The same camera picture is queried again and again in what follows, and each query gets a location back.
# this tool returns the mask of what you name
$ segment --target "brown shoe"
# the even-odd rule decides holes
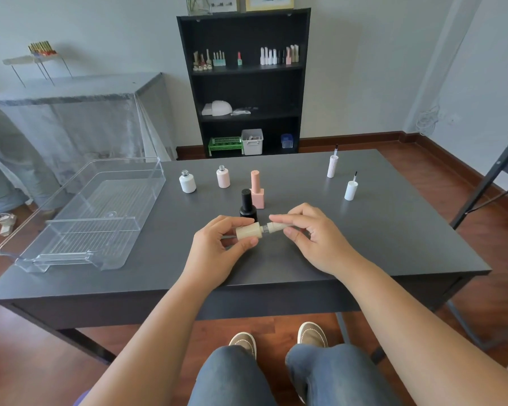
[[[319,348],[329,347],[322,328],[314,322],[305,322],[299,327],[299,332],[297,333],[297,343],[306,343]]]
[[[248,332],[239,332],[236,334],[230,341],[229,346],[239,345],[246,349],[246,351],[256,359],[257,351],[256,351],[256,341],[254,340],[254,336],[252,336]]]

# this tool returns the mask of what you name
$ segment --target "shoe stitching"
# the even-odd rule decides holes
[[[320,332],[318,332],[316,329],[313,329],[313,328],[308,328],[303,331],[303,333],[301,334],[301,343],[303,343],[303,336],[305,335],[305,333],[307,331],[315,331],[318,334],[318,336],[320,336],[320,339],[322,340],[323,347],[325,348],[325,340],[324,340],[323,336],[320,334]]]
[[[234,345],[237,345],[239,342],[246,342],[248,344],[248,346],[250,346],[250,351],[252,352],[252,354],[254,354],[254,349],[253,349],[253,347],[252,347],[252,345],[250,344],[249,341],[247,341],[246,339],[239,339],[238,341],[236,341],[234,343]]]

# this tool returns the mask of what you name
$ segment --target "jeans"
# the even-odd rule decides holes
[[[20,179],[38,206],[60,189],[54,174],[38,151],[1,110],[0,162]],[[0,212],[17,208],[27,200],[28,197],[20,189],[14,188],[0,169]],[[53,205],[48,204],[44,208],[62,207],[67,202],[65,195],[59,194],[53,200]]]
[[[286,367],[307,405],[400,405],[388,382],[359,348],[295,345]],[[254,357],[240,346],[215,350],[199,371],[189,406],[276,406]]]

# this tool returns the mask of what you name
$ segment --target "person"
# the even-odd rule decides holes
[[[508,371],[362,257],[318,208],[301,204],[273,222],[319,270],[352,293],[394,369],[419,406],[508,406]],[[81,406],[169,404],[192,324],[203,301],[257,238],[223,239],[250,218],[218,217],[196,232],[182,275],[156,305]],[[199,371],[189,405],[276,405],[247,333],[217,348]],[[398,405],[397,396],[360,349],[328,348],[322,329],[306,323],[286,356],[291,381],[309,405]]]
[[[1,110],[0,162],[19,178],[40,207],[60,189],[60,184],[39,152]],[[17,217],[29,217],[32,211],[25,204],[28,200],[28,196],[15,188],[0,169],[0,224],[12,227]],[[68,200],[65,195],[58,194],[54,202],[46,204],[44,208],[52,211],[63,207]]]

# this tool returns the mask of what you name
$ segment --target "clear plastic tray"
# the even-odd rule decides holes
[[[27,272],[124,265],[166,178],[159,158],[89,162],[0,244]]]

